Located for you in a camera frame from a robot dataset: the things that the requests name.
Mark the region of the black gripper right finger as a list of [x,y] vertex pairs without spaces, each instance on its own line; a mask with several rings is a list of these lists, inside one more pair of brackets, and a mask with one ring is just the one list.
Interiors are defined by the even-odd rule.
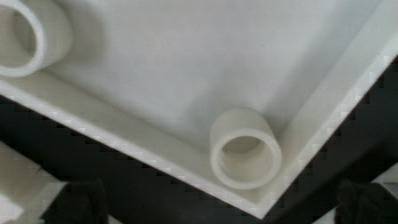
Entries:
[[398,224],[398,198],[379,183],[342,181],[335,224]]

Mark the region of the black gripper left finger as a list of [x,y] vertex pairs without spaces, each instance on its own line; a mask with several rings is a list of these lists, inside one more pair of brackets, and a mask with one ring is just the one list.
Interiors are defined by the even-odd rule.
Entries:
[[45,224],[109,224],[107,195],[100,181],[66,184],[41,220]]

